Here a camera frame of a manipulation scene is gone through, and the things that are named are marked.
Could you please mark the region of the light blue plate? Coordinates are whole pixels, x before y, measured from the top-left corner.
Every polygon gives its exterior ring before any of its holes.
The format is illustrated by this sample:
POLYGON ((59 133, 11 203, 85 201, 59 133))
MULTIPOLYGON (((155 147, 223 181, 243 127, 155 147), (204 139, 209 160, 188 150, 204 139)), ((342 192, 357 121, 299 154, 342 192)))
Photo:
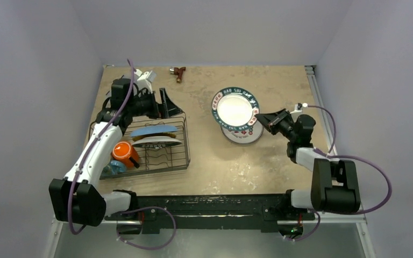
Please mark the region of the light blue plate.
POLYGON ((131 132, 130 137, 139 137, 149 134, 157 133, 172 133, 177 132, 177 127, 173 125, 151 125, 146 127, 141 127, 131 132))

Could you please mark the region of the green red lettered plate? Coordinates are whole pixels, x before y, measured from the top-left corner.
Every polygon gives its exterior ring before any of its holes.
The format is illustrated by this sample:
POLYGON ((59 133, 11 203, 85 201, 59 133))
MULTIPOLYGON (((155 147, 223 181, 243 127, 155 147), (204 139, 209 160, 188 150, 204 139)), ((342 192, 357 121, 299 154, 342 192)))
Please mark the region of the green red lettered plate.
POLYGON ((244 131, 254 126, 260 113, 256 97, 243 88, 228 87, 218 91, 211 102, 214 120, 231 131, 244 131))

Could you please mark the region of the green rim white plate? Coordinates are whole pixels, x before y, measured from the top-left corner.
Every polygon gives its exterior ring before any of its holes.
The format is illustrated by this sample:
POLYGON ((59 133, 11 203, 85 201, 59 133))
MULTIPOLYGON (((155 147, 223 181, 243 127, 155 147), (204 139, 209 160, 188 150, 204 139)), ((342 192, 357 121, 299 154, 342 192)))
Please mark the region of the green rim white plate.
POLYGON ((135 141, 132 145, 138 148, 166 148, 181 145, 182 141, 167 137, 167 136, 154 136, 146 137, 135 141))

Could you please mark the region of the orange mug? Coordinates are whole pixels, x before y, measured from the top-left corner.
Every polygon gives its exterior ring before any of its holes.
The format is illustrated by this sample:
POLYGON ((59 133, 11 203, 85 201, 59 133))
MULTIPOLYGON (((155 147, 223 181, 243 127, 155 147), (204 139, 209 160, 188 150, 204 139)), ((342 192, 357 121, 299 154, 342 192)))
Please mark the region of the orange mug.
POLYGON ((112 152, 114 160, 121 162, 126 168, 140 168, 140 156, 128 141, 117 143, 112 152))

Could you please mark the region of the blue butterfly mug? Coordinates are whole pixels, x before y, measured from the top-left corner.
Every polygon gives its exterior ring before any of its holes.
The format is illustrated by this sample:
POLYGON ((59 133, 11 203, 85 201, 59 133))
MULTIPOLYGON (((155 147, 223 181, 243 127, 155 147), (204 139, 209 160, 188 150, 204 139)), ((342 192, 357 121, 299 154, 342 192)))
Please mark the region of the blue butterfly mug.
POLYGON ((127 167, 120 161, 111 160, 102 170, 101 177, 116 176, 127 171, 127 167))

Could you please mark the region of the yellow patterned plate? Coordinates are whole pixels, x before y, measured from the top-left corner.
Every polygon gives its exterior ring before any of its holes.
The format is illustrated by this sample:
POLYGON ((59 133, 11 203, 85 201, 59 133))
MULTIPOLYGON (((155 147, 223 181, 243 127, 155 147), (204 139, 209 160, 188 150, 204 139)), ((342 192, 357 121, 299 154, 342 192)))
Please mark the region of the yellow patterned plate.
POLYGON ((171 138, 176 138, 176 134, 174 133, 169 133, 169 132, 165 132, 165 133, 161 133, 162 136, 164 137, 171 137, 171 138))

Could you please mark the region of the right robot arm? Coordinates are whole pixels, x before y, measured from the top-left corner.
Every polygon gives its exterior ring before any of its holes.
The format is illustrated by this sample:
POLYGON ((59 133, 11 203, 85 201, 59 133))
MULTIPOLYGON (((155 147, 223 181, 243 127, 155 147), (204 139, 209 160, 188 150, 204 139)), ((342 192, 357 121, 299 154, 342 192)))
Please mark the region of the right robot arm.
POLYGON ((307 114, 296 119, 286 109, 257 114, 256 119, 272 135, 288 139, 287 156, 312 173, 309 190, 289 190, 280 205, 282 215, 295 218, 302 209, 348 214, 358 212, 361 199, 353 161, 327 157, 311 143, 316 121, 307 114))

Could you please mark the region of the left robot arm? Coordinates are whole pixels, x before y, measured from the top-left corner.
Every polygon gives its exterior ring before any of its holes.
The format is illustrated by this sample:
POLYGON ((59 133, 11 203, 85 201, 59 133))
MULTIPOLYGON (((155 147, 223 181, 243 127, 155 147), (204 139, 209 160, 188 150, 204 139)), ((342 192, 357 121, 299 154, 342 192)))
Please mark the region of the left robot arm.
POLYGON ((101 195, 95 188, 103 168, 109 163, 114 146, 120 141, 134 117, 166 119, 182 114, 182 109, 159 90, 161 102, 147 79, 115 79, 111 85, 110 106, 97 114, 93 133, 73 167, 62 179, 53 179, 48 191, 58 221, 67 222, 73 234, 80 230, 74 224, 98 226, 103 219, 119 213, 134 219, 139 212, 136 193, 114 190, 101 195))

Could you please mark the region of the bottom striped white plate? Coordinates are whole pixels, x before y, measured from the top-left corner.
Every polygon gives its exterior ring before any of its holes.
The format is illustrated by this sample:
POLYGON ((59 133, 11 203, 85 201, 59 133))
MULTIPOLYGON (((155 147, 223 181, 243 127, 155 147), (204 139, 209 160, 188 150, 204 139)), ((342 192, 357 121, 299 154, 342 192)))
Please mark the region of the bottom striped white plate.
POLYGON ((252 128, 244 131, 230 131, 225 128, 221 128, 222 134, 232 143, 239 145, 252 144, 260 139, 264 132, 263 126, 256 122, 252 128))

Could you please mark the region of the brown metal fitting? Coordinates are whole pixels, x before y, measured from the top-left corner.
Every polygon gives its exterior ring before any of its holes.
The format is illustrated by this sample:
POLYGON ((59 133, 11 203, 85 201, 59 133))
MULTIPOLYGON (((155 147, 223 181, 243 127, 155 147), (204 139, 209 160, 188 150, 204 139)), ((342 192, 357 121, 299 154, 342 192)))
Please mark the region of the brown metal fitting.
POLYGON ((181 83, 186 67, 170 67, 169 71, 172 75, 176 75, 176 82, 181 83))

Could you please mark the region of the clear plastic organizer box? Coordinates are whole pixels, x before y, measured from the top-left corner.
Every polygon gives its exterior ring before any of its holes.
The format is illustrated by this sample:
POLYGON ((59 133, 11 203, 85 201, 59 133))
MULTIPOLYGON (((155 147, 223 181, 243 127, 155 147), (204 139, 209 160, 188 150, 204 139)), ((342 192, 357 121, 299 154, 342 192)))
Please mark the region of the clear plastic organizer box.
POLYGON ((134 96, 134 85, 135 83, 131 83, 131 79, 127 77, 114 79, 107 96, 112 102, 123 102, 127 96, 130 101, 134 96))

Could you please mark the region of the black base mount frame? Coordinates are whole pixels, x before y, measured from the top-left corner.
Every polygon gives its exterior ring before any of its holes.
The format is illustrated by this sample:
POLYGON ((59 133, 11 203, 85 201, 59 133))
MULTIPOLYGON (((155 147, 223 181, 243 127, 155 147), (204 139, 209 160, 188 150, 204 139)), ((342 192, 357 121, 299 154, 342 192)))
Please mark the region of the black base mount frame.
POLYGON ((259 230, 262 233, 301 235, 301 224, 315 215, 294 208, 285 193, 246 195, 138 196, 136 214, 115 213, 106 221, 136 225, 143 234, 161 229, 259 230))

